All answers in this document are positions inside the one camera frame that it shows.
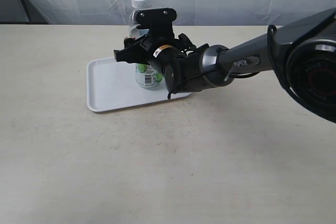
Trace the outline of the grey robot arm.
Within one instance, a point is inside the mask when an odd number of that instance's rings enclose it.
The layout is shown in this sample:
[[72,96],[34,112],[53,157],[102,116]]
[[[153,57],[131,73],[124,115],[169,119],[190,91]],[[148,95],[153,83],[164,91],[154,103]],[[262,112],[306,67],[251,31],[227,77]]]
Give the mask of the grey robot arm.
[[273,71],[281,87],[313,114],[335,122],[335,9],[327,9],[267,32],[233,48],[195,46],[174,35],[172,8],[141,9],[136,27],[148,33],[126,38],[117,62],[151,65],[170,95],[224,87],[234,79]]

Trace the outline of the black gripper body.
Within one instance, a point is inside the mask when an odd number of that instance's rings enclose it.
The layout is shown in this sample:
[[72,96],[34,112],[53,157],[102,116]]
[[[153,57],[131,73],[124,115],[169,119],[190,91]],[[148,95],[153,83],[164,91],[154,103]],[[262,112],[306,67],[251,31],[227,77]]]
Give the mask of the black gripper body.
[[196,47],[185,34],[177,39],[153,35],[124,40],[124,49],[115,50],[117,62],[151,65],[164,78],[169,94],[200,92],[206,89],[200,62],[207,44]]

